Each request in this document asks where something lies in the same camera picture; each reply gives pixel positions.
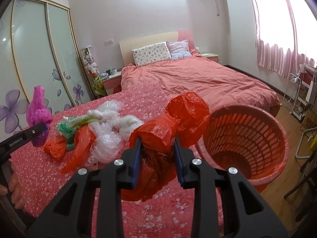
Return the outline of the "person left hand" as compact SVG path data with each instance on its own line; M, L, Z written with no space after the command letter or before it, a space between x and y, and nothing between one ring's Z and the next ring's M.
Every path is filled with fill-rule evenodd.
M1 196L6 196L8 191L12 193L11 202L14 204L15 209L22 209L25 206L25 199L21 195L21 185L17 174L14 172L14 167L10 165L10 171L12 173L11 178L8 182L8 187L0 185Z

